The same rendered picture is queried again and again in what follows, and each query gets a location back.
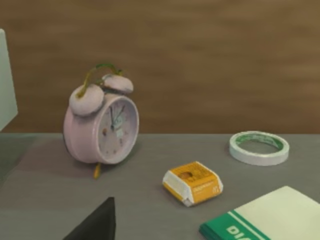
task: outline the wooden backdrop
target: wooden backdrop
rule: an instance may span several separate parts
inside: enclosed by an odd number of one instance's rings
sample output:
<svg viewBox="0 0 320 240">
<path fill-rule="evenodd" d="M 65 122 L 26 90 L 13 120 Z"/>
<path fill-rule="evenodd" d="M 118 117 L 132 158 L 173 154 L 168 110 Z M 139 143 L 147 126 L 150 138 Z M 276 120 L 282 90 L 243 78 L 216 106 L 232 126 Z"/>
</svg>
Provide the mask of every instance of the wooden backdrop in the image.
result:
<svg viewBox="0 0 320 240">
<path fill-rule="evenodd" d="M 111 62 L 142 133 L 320 133 L 320 1 L 1 0 L 18 117 L 61 132 L 70 93 Z"/>
</svg>

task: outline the gray table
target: gray table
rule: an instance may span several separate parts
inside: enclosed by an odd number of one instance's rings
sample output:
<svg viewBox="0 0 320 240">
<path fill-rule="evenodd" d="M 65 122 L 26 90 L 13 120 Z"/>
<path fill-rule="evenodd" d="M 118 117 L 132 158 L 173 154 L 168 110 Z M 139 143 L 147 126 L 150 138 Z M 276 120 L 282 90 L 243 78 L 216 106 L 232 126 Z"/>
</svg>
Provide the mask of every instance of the gray table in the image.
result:
<svg viewBox="0 0 320 240">
<path fill-rule="evenodd" d="M 0 134 L 0 166 L 10 171 L 0 190 L 1 240 L 59 240 L 107 197 L 116 201 L 117 240 L 197 240 L 199 225 L 288 185 L 320 202 L 320 136 L 282 135 L 289 160 L 257 167 L 228 154 L 230 135 L 140 135 L 124 163 L 74 161 L 60 134 Z M 216 171 L 224 192 L 187 208 L 162 188 L 165 172 L 192 161 Z"/>
</svg>

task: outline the alarm clock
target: alarm clock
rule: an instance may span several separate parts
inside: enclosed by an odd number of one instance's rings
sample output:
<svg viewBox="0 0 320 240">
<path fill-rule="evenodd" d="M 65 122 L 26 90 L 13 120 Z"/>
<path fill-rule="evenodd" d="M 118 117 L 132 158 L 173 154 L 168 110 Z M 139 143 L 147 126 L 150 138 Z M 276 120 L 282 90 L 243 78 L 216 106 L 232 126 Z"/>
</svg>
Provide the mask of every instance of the alarm clock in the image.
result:
<svg viewBox="0 0 320 240">
<path fill-rule="evenodd" d="M 83 163 L 118 164 L 137 141 L 139 113 L 127 96 L 133 84 L 110 64 L 95 69 L 110 66 L 114 74 L 94 84 L 85 82 L 69 99 L 63 123 L 64 143 L 69 154 Z"/>
</svg>

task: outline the roll of tape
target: roll of tape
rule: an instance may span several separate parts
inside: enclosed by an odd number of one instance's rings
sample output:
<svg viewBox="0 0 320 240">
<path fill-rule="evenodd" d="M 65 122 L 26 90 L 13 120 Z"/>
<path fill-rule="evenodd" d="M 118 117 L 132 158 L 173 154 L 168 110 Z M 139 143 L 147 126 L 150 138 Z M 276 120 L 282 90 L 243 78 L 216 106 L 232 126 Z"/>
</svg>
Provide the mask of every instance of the roll of tape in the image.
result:
<svg viewBox="0 0 320 240">
<path fill-rule="evenodd" d="M 278 149 L 274 153 L 261 154 L 244 150 L 239 145 L 255 141 L 272 145 Z M 283 163 L 289 156 L 289 143 L 282 137 L 262 131 L 244 131 L 233 135 L 229 141 L 229 151 L 235 159 L 250 165 L 272 166 Z"/>
</svg>

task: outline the small orange package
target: small orange package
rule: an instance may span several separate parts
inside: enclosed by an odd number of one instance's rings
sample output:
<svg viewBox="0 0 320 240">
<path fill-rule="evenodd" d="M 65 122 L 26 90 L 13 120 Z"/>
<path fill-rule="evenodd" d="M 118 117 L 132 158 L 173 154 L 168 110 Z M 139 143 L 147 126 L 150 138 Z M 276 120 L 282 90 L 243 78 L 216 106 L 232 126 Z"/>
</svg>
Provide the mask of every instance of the small orange package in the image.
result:
<svg viewBox="0 0 320 240">
<path fill-rule="evenodd" d="M 224 188 L 220 177 L 198 161 L 170 169 L 162 184 L 187 207 L 218 196 Z"/>
</svg>

